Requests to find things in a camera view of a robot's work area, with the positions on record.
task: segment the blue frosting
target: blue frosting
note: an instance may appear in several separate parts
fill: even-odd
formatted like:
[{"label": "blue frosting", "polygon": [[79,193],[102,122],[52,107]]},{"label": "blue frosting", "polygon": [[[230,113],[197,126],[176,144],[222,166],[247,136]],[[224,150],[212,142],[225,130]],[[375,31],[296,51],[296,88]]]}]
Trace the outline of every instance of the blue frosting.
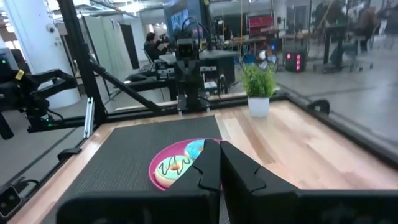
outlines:
[{"label": "blue frosting", "polygon": [[185,152],[188,153],[189,158],[195,160],[201,153],[201,148],[205,145],[205,140],[195,140],[185,147]]}]

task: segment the camera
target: camera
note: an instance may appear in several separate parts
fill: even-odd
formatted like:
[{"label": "camera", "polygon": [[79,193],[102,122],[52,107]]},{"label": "camera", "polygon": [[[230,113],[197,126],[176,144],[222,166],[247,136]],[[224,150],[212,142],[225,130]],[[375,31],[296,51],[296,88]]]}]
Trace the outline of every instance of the camera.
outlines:
[{"label": "camera", "polygon": [[177,52],[175,54],[177,61],[179,60],[198,60],[197,46],[192,39],[178,39]]},{"label": "camera", "polygon": [[160,39],[161,44],[170,43],[170,39],[169,39],[169,37],[166,36],[166,34],[160,35],[159,39]]}]

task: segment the sprinkled donut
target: sprinkled donut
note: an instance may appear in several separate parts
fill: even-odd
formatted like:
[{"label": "sprinkled donut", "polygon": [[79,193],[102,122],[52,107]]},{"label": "sprinkled donut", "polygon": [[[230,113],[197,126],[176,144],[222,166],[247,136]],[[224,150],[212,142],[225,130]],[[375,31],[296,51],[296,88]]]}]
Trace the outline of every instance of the sprinkled donut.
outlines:
[{"label": "sprinkled donut", "polygon": [[194,140],[191,143],[187,144],[184,150],[184,154],[194,161],[203,151],[204,145],[205,139]]}]

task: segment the red machine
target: red machine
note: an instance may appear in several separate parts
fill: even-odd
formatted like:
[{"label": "red machine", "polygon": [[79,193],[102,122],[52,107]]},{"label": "red machine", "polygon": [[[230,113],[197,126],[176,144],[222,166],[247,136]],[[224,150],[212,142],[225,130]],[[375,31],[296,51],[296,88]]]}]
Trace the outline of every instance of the red machine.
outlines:
[{"label": "red machine", "polygon": [[249,17],[250,36],[269,34],[274,28],[274,18],[272,16],[251,16]]}]

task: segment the white pot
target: white pot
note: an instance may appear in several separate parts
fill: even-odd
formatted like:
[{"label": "white pot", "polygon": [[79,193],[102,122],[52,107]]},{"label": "white pot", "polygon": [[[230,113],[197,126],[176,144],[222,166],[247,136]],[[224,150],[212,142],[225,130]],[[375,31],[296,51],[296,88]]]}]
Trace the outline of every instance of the white pot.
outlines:
[{"label": "white pot", "polygon": [[253,117],[265,117],[269,111],[269,98],[266,97],[249,97],[248,105],[250,115]]}]

